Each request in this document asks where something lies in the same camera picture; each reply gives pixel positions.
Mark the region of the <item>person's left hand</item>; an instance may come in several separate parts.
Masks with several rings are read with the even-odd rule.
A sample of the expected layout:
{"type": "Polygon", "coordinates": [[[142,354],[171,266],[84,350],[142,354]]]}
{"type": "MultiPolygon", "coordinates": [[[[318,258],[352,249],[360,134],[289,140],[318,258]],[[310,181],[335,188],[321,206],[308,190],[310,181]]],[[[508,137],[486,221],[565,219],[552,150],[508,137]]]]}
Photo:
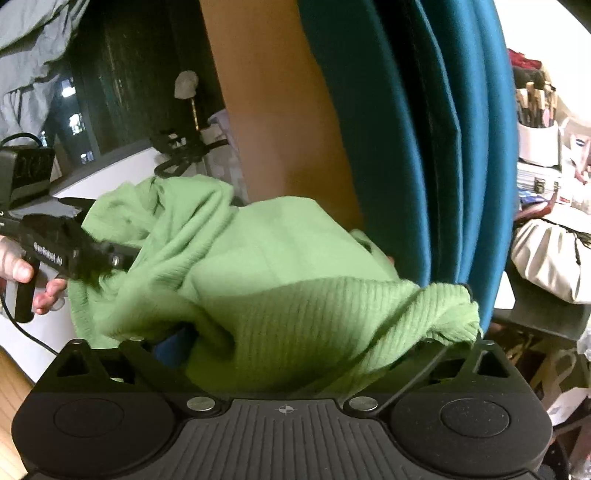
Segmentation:
{"type": "MultiPolygon", "coordinates": [[[[1,237],[1,277],[5,280],[28,284],[33,281],[34,269],[23,257],[22,248],[13,240],[1,237]]],[[[49,280],[43,291],[38,292],[32,300],[32,311],[37,315],[45,315],[57,311],[64,305],[64,294],[67,280],[54,278],[49,280]]]]}

